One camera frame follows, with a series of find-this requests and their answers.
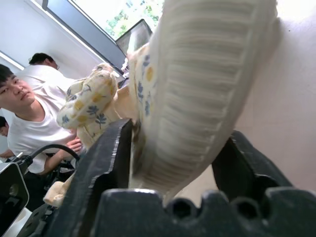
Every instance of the black hair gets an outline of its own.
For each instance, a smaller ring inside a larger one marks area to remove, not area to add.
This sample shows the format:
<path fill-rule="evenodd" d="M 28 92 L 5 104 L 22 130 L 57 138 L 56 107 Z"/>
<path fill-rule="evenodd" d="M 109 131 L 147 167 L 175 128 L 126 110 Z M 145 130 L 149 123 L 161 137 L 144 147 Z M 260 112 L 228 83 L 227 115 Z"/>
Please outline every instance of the black hair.
<path fill-rule="evenodd" d="M 10 68 L 0 64 L 0 86 L 4 84 L 6 80 L 8 80 L 8 78 L 12 75 L 13 72 L 10 70 Z"/>
<path fill-rule="evenodd" d="M 30 59 L 29 64 L 30 65 L 40 64 L 44 62 L 45 59 L 48 59 L 50 62 L 55 62 L 54 59 L 50 57 L 49 55 L 47 55 L 46 53 L 36 53 Z"/>
<path fill-rule="evenodd" d="M 6 124 L 6 120 L 4 117 L 0 116 L 0 128 L 5 127 Z"/>

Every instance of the hand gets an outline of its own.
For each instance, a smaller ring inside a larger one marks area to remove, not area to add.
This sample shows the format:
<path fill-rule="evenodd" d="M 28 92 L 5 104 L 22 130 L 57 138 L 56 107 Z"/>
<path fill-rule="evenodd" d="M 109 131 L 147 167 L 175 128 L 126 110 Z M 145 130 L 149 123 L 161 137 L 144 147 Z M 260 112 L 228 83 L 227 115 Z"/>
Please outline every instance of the hand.
<path fill-rule="evenodd" d="M 82 143 L 81 143 L 80 139 L 76 137 L 74 140 L 68 142 L 66 144 L 66 147 L 70 148 L 71 150 L 73 150 L 76 153 L 79 153 L 82 149 Z M 61 150 L 61 152 L 63 153 L 63 157 L 70 156 L 70 154 L 64 150 Z"/>

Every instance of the window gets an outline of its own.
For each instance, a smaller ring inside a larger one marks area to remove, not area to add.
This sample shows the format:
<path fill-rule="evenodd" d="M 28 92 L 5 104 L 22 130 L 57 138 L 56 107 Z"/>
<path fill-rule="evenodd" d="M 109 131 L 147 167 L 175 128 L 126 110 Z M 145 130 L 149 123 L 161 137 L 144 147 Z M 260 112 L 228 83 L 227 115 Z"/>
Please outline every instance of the window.
<path fill-rule="evenodd" d="M 164 0 L 69 0 L 117 40 L 140 19 L 152 30 L 162 14 Z"/>

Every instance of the black cable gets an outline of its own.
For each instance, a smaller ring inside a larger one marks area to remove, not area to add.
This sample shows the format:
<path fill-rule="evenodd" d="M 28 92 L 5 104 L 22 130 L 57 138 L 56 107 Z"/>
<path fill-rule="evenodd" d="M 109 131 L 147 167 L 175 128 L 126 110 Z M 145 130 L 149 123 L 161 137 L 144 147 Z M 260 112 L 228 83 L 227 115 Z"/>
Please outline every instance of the black cable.
<path fill-rule="evenodd" d="M 39 149 L 37 149 L 36 151 L 32 152 L 30 154 L 30 157 L 32 159 L 34 159 L 37 155 L 39 155 L 40 153 L 42 153 L 43 151 L 50 149 L 50 148 L 58 148 L 58 149 L 62 149 L 66 152 L 68 152 L 69 154 L 71 154 L 77 161 L 80 160 L 80 157 L 78 156 L 78 154 L 76 152 L 74 152 L 72 149 L 70 149 L 69 147 L 66 147 L 64 145 L 60 145 L 60 144 L 50 144 L 50 145 L 46 145 L 43 146 Z"/>

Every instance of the computer monitor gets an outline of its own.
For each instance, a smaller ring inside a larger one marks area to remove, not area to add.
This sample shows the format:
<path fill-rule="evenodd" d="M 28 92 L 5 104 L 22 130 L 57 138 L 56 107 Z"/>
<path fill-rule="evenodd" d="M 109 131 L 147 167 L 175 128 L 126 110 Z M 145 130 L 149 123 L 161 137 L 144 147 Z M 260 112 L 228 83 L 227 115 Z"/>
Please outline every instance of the computer monitor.
<path fill-rule="evenodd" d="M 134 52 L 150 40 L 152 30 L 144 19 L 137 22 L 132 28 L 116 40 L 118 47 L 127 56 L 127 53 Z"/>

